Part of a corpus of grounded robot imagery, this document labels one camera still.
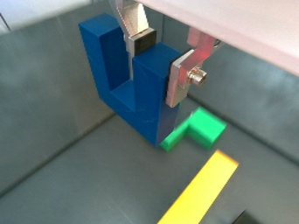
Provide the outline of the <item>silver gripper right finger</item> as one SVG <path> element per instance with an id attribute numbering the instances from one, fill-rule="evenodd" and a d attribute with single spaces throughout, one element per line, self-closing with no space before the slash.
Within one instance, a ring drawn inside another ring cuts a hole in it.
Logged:
<path id="1" fill-rule="evenodd" d="M 206 81 L 207 73 L 202 70 L 202 64 L 217 48 L 221 47 L 218 39 L 192 27 L 188 31 L 187 43 L 192 46 L 192 49 L 171 64 L 166 96 L 166 103 L 171 108 L 186 98 L 190 85 L 199 86 Z"/>

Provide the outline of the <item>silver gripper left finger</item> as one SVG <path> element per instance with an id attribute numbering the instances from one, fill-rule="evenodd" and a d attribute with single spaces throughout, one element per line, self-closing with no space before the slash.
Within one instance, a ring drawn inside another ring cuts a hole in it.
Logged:
<path id="1" fill-rule="evenodd" d="M 136 56 L 156 42 L 156 30 L 150 27 L 144 6 L 135 0 L 110 0 L 110 4 L 124 33 L 127 51 Z"/>

